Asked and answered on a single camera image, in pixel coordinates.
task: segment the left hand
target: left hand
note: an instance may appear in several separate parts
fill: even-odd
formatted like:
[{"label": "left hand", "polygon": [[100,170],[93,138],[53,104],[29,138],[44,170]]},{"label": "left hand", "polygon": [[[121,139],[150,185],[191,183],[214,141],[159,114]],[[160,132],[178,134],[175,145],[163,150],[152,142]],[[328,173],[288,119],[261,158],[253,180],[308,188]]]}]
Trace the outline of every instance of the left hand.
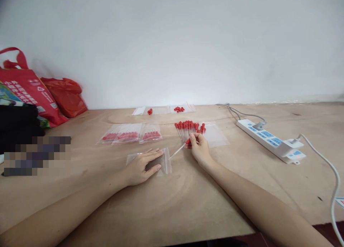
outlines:
[{"label": "left hand", "polygon": [[146,165],[154,159],[160,157],[164,152],[159,149],[147,150],[135,157],[133,161],[127,165],[123,173],[128,180],[128,185],[134,186],[147,181],[149,177],[155,174],[161,168],[161,165],[155,165],[148,171],[145,170]]}]

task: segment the power strip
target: power strip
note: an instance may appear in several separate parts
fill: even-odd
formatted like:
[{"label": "power strip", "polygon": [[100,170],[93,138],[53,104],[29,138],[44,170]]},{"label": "power strip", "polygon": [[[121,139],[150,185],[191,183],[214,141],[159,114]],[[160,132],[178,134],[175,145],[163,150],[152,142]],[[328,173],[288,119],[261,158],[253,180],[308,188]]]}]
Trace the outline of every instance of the power strip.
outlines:
[{"label": "power strip", "polygon": [[253,128],[253,125],[255,125],[255,123],[248,119],[239,120],[236,124],[253,139],[262,144],[264,147],[266,147],[274,155],[276,155],[279,159],[287,164],[294,163],[295,165],[299,165],[300,160],[306,157],[306,155],[300,151],[296,151],[294,154],[288,155],[286,157],[281,157],[275,153],[275,149],[282,143],[282,140],[266,130],[256,130],[255,128]]}]

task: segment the red shopping bag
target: red shopping bag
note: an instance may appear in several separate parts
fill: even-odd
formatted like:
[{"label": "red shopping bag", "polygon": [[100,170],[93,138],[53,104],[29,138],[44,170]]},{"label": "red shopping bag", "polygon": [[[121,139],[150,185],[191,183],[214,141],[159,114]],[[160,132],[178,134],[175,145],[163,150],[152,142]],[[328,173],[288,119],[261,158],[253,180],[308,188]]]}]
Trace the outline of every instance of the red shopping bag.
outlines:
[{"label": "red shopping bag", "polygon": [[4,62],[4,69],[0,67],[0,82],[24,103],[36,105],[38,114],[49,121],[48,127],[56,127],[68,121],[68,118],[60,114],[53,97],[41,80],[33,70],[29,70],[25,55],[21,50],[11,47],[1,50],[0,54],[14,50],[19,51],[17,62],[9,60]]},{"label": "red shopping bag", "polygon": [[87,111],[86,104],[80,96],[81,87],[77,82],[67,78],[58,80],[43,77],[41,81],[53,95],[61,112],[68,118],[76,117]]}]

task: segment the white wall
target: white wall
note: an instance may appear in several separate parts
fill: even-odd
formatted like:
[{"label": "white wall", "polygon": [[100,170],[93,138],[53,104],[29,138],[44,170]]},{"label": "white wall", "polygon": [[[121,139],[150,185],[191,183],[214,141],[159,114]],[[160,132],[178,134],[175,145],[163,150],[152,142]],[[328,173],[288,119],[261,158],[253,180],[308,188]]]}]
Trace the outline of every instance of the white wall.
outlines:
[{"label": "white wall", "polygon": [[344,98],[344,0],[1,0],[9,46],[90,109]]}]

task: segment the wooden table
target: wooden table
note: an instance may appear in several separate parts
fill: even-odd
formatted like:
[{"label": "wooden table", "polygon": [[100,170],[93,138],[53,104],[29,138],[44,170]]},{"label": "wooden table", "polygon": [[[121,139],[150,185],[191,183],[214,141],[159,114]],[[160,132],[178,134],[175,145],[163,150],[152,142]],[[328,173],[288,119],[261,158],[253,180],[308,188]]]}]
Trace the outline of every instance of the wooden table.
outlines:
[{"label": "wooden table", "polygon": [[[268,122],[266,129],[281,139],[305,134],[343,175],[343,103],[234,107],[263,116]],[[287,165],[237,127],[236,117],[222,106],[197,106],[197,112],[177,115],[132,116],[132,112],[87,111],[48,130],[48,136],[72,137],[72,167],[63,176],[0,176],[0,232],[122,169],[128,154],[151,147],[169,147],[173,153],[181,145],[174,128],[180,120],[216,120],[230,142],[211,149],[218,162],[277,196],[311,224],[330,222],[329,202],[335,178],[330,167],[308,146],[302,149],[307,157],[301,165]],[[163,140],[141,145],[95,145],[112,124],[144,121],[159,121]],[[174,157],[172,171],[115,194],[61,246],[165,246],[255,231],[226,193],[196,164],[190,151],[182,150]],[[336,217],[344,220],[339,205]]]}]

